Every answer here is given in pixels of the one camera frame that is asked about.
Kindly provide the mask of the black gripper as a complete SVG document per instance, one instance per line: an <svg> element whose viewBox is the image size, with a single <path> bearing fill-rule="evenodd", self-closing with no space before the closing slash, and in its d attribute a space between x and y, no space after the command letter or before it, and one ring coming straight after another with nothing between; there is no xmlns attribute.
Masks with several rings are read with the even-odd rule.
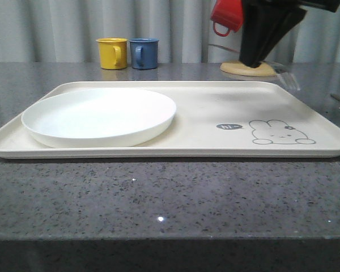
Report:
<svg viewBox="0 0 340 272"><path fill-rule="evenodd" d="M306 11L300 7L282 7L277 1L242 1L243 34L239 60L246 66L259 67L271 50ZM336 12L340 0L298 0L303 6Z"/></svg>

